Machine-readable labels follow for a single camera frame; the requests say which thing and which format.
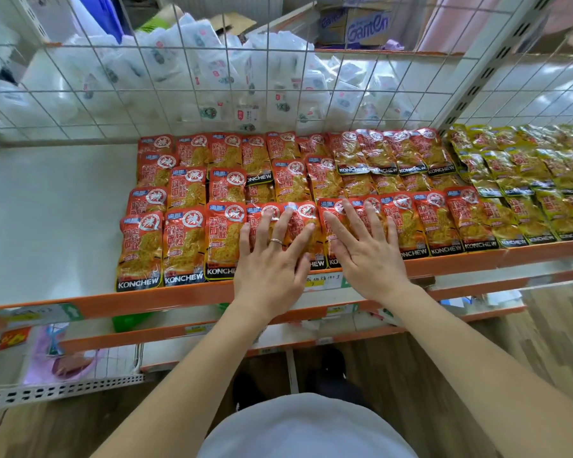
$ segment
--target wire grid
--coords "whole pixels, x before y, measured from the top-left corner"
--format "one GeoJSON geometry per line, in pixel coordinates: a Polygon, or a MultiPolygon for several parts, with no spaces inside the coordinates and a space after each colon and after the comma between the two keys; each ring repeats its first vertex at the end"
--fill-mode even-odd
{"type": "MultiPolygon", "coordinates": [[[[123,1],[118,2],[132,27],[123,1]]],[[[266,3],[269,19],[270,0],[259,2],[266,3]]],[[[497,16],[505,22],[521,0],[496,7],[485,2],[467,1],[459,6],[424,1],[386,2],[386,8],[395,17],[412,9],[433,9],[431,21],[447,12],[468,16],[458,40],[448,45],[442,55],[323,51],[305,46],[278,49],[270,45],[269,35],[265,35],[263,48],[257,45],[254,49],[235,49],[224,40],[220,47],[190,47],[189,33],[180,24],[176,25],[177,38],[170,41],[160,38],[155,45],[141,45],[143,42],[134,38],[133,44],[116,47],[107,41],[90,39],[86,33],[76,45],[44,43],[23,75],[23,89],[0,90],[0,134],[10,144],[33,145],[46,140],[111,143],[122,139],[133,141],[143,135],[179,135],[200,130],[295,129],[299,134],[309,134],[438,125],[446,103],[484,51],[482,48],[474,55],[453,54],[461,38],[470,34],[470,24],[482,13],[489,22],[497,16]],[[157,62],[158,55],[164,62],[162,65],[157,62]],[[200,55],[210,55],[223,64],[226,75],[221,86],[207,80],[207,74],[200,74],[200,63],[205,64],[200,55]],[[233,63],[242,62],[246,55],[252,70],[250,75],[240,77],[242,69],[233,63]],[[290,76],[287,73],[276,78],[277,67],[285,63],[296,66],[290,76]],[[323,73],[318,86],[308,72],[311,68],[323,73]],[[249,80],[254,80],[254,88],[246,83],[249,80]],[[33,112],[17,112],[17,106],[9,106],[9,101],[33,112]],[[239,115],[244,114],[253,117],[239,121],[239,115]]],[[[80,31],[85,32],[69,2],[68,6],[80,31]]],[[[354,6],[364,8],[365,3],[354,6]]],[[[25,12],[18,10],[20,16],[25,12]]],[[[222,21],[225,29],[224,15],[222,21]]],[[[421,41],[428,34],[426,31],[421,41]]],[[[493,38],[487,40],[490,45],[493,38]]],[[[0,44],[0,48],[4,47],[13,46],[0,44]]],[[[16,48],[13,54],[19,54],[16,48]]],[[[0,63],[4,63],[3,54],[0,63]]]]}
{"type": "Polygon", "coordinates": [[[33,327],[24,344],[0,351],[0,389],[98,381],[138,374],[141,347],[132,345],[90,350],[85,356],[93,359],[91,368],[70,378],[54,376],[51,368],[57,357],[47,356],[43,352],[44,344],[37,345],[45,330],[46,326],[33,327]]]}
{"type": "MultiPolygon", "coordinates": [[[[560,11],[551,6],[548,15],[561,16],[572,3],[567,0],[560,11]]],[[[543,39],[529,42],[523,53],[507,61],[458,122],[491,126],[573,124],[573,53],[566,48],[568,34],[551,53],[530,53],[540,41],[543,39]]]]}

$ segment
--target shoe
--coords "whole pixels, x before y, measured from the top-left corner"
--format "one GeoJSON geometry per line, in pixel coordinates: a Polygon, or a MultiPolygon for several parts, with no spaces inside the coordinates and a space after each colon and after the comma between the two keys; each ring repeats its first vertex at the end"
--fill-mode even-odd
{"type": "Polygon", "coordinates": [[[322,356],[321,369],[329,375],[346,378],[344,355],[335,347],[329,347],[322,356]]]}
{"type": "Polygon", "coordinates": [[[267,400],[252,377],[244,372],[238,373],[233,379],[231,396],[237,412],[267,400]]]}

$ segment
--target wooden floor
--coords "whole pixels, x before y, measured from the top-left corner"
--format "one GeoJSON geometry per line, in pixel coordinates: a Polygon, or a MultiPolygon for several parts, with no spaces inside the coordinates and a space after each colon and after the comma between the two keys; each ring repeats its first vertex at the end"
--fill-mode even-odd
{"type": "MultiPolygon", "coordinates": [[[[528,312],[473,327],[573,398],[573,285],[525,292],[528,312]]],[[[463,403],[408,334],[339,344],[348,377],[420,458],[497,457],[463,403]]],[[[300,389],[323,347],[295,352],[300,389]]],[[[288,394],[284,354],[247,359],[268,397],[288,394]]],[[[0,458],[87,458],[152,390],[144,384],[15,407],[0,426],[0,458]]],[[[233,411],[229,393],[215,419],[233,411]]]]}

